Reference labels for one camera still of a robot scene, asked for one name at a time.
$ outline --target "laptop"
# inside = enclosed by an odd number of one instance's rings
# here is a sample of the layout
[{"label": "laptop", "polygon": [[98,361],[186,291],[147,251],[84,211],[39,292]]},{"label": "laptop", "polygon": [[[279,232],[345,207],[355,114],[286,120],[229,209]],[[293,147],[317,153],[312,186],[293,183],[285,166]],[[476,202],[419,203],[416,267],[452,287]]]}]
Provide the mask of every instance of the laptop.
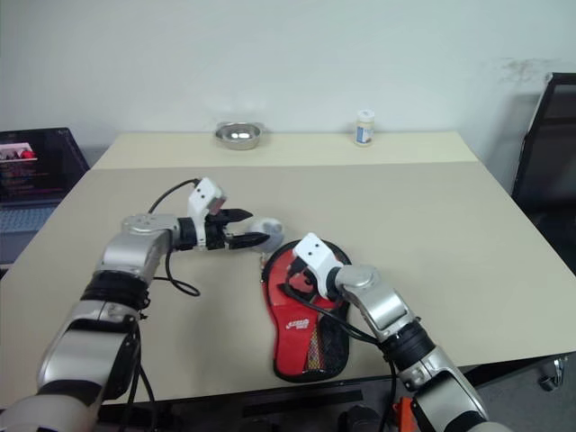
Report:
[{"label": "laptop", "polygon": [[0,264],[11,264],[89,169],[68,128],[0,131]]}]

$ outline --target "printed logo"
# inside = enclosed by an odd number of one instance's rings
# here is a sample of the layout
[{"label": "printed logo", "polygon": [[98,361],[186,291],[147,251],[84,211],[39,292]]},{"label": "printed logo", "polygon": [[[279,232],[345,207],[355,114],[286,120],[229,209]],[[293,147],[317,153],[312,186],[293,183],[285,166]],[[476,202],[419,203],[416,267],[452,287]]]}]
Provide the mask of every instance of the printed logo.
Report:
[{"label": "printed logo", "polygon": [[309,324],[309,319],[297,319],[296,321],[290,321],[288,324],[286,324],[286,329],[304,330],[308,328]]}]

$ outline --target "bottle label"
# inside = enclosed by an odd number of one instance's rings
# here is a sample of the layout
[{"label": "bottle label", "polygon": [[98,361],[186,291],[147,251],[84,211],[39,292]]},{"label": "bottle label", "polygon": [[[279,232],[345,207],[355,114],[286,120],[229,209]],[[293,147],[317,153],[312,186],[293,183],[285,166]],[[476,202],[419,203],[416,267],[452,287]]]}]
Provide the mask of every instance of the bottle label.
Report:
[{"label": "bottle label", "polygon": [[358,126],[356,128],[356,142],[359,142],[361,144],[365,144],[367,142],[370,142],[373,134],[374,134],[374,130],[367,129],[367,128],[361,128],[360,126]]}]

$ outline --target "stainless steel bowl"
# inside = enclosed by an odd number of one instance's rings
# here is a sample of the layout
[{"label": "stainless steel bowl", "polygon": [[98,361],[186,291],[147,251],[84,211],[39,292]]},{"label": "stainless steel bowl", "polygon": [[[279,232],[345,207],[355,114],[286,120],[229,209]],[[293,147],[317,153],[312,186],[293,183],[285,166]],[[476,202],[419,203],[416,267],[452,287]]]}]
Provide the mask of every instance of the stainless steel bowl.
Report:
[{"label": "stainless steel bowl", "polygon": [[214,135],[232,150],[250,150],[258,145],[262,131],[253,123],[220,124]]}]

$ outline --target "orange object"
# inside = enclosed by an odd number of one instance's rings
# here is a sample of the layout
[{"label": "orange object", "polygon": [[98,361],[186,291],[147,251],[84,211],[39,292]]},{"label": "orange object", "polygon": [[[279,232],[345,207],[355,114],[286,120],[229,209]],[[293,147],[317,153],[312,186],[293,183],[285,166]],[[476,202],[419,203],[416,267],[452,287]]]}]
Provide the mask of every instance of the orange object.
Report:
[{"label": "orange object", "polygon": [[400,398],[400,402],[394,404],[399,432],[417,432],[418,423],[412,414],[411,398]]}]

